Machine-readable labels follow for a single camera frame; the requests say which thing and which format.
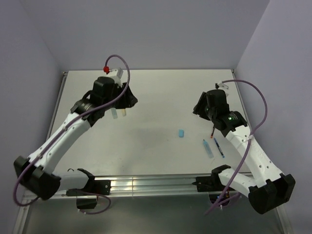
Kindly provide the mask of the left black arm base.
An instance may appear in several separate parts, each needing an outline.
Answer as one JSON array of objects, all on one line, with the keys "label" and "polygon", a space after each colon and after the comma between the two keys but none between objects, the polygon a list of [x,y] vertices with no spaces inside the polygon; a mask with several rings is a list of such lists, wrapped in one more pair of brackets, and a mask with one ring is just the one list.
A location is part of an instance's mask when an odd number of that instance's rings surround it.
[{"label": "left black arm base", "polygon": [[95,180],[82,189],[69,189],[66,196],[76,197],[76,207],[80,210],[93,210],[100,198],[110,194],[110,180]]}]

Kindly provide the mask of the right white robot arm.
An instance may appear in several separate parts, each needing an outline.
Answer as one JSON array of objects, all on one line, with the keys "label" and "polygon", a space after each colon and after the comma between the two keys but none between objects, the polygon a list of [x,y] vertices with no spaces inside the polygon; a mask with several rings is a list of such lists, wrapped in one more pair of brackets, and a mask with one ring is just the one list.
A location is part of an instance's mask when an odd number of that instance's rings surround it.
[{"label": "right white robot arm", "polygon": [[231,111],[226,93],[220,89],[203,92],[193,113],[211,121],[215,129],[234,146],[249,168],[252,177],[239,173],[229,165],[221,165],[209,176],[195,179],[198,192],[221,191],[229,187],[246,196],[253,209],[264,214],[288,202],[295,179],[284,174],[265,154],[254,138],[242,114]]}]

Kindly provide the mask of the green highlighter pen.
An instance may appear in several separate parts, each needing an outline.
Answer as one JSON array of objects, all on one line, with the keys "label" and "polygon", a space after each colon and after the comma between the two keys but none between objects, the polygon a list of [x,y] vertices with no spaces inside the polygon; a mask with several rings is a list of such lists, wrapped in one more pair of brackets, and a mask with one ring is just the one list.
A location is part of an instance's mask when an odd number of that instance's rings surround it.
[{"label": "green highlighter pen", "polygon": [[117,119],[118,118],[117,110],[115,108],[112,108],[111,112],[112,112],[113,119]]}]

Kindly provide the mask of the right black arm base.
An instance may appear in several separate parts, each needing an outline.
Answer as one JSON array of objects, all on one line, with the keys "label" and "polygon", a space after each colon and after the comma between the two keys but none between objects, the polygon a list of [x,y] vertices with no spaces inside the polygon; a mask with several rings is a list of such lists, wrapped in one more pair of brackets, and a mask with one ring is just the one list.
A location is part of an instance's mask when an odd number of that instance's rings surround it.
[{"label": "right black arm base", "polygon": [[222,185],[217,176],[197,176],[192,185],[196,186],[197,192],[221,192],[225,185]]}]

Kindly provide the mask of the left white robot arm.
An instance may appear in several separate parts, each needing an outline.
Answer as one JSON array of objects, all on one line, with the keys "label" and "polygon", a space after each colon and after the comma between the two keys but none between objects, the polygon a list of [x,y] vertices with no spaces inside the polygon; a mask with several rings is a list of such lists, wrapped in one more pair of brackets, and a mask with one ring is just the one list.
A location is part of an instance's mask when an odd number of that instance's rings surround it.
[{"label": "left white robot arm", "polygon": [[33,153],[14,161],[17,182],[13,188],[13,201],[23,206],[17,198],[17,188],[22,185],[37,198],[50,199],[61,190],[78,190],[89,195],[95,188],[95,176],[85,169],[77,169],[64,175],[54,170],[65,153],[109,109],[132,108],[138,102],[129,81],[121,82],[120,75],[98,77],[92,90],[85,93],[71,108],[62,125]]}]

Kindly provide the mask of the blue thin pen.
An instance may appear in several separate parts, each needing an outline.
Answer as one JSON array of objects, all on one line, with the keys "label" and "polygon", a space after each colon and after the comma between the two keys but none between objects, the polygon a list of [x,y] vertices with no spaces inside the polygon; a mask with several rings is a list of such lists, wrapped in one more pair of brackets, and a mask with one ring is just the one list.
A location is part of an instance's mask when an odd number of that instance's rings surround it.
[{"label": "blue thin pen", "polygon": [[218,141],[216,140],[215,137],[213,137],[213,139],[214,139],[214,142],[215,142],[215,144],[216,144],[216,146],[217,146],[217,148],[218,148],[218,150],[219,150],[219,152],[220,152],[222,158],[225,158],[224,153],[222,152],[221,147],[220,147]]}]

